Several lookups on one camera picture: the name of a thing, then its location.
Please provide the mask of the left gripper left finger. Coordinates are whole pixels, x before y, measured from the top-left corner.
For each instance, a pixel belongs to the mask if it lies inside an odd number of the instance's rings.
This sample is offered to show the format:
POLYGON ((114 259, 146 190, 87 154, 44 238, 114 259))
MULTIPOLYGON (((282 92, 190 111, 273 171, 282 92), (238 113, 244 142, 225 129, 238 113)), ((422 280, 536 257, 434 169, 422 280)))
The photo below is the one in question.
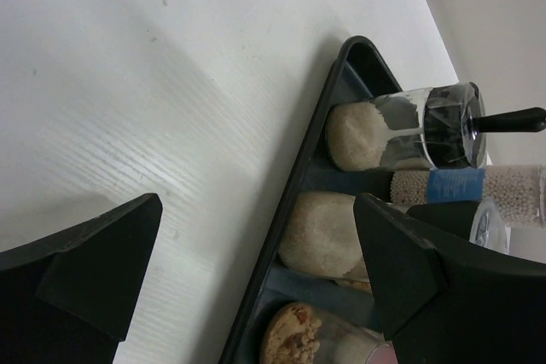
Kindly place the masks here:
POLYGON ((3 363, 110 363, 131 324, 163 206, 147 193, 1 254, 3 363))

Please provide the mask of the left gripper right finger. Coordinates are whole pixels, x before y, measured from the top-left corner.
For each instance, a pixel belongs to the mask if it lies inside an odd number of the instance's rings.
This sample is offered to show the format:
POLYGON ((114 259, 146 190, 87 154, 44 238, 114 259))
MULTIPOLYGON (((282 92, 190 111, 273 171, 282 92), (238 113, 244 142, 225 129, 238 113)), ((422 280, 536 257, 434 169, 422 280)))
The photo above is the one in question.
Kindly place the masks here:
POLYGON ((418 221, 371 194, 353 213, 401 363, 542 363, 545 267, 418 221))

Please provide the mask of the tall blue-band spice jar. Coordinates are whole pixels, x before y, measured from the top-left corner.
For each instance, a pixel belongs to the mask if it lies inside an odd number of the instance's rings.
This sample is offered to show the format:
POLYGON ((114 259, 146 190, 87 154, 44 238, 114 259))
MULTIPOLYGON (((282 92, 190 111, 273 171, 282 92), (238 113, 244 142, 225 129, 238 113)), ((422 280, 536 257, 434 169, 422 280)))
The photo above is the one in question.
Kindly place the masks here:
POLYGON ((510 228, 540 229, 545 227, 545 167, 401 170, 393 173, 390 198, 406 206, 491 199, 510 228))

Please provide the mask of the pink-cap spice bottle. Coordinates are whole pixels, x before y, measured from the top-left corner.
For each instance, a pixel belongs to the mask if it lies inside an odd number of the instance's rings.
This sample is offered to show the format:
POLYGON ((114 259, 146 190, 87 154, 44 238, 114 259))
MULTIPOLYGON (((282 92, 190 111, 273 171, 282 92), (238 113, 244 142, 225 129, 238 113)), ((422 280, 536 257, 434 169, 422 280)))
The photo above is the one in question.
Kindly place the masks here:
POLYGON ((308 303, 290 303, 271 319, 259 361, 267 364, 396 363, 392 344, 308 303))

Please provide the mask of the black grinder-cap spice bottle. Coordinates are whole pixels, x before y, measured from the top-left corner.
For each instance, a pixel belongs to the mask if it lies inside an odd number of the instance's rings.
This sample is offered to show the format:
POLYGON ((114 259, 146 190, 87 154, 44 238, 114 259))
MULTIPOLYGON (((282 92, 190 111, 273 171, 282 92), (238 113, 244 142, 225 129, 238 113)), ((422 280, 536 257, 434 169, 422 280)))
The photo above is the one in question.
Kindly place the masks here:
POLYGON ((488 115, 472 82, 340 104, 326 123, 326 143, 343 171, 459 170, 485 163, 491 133, 535 133, 545 111, 488 115))

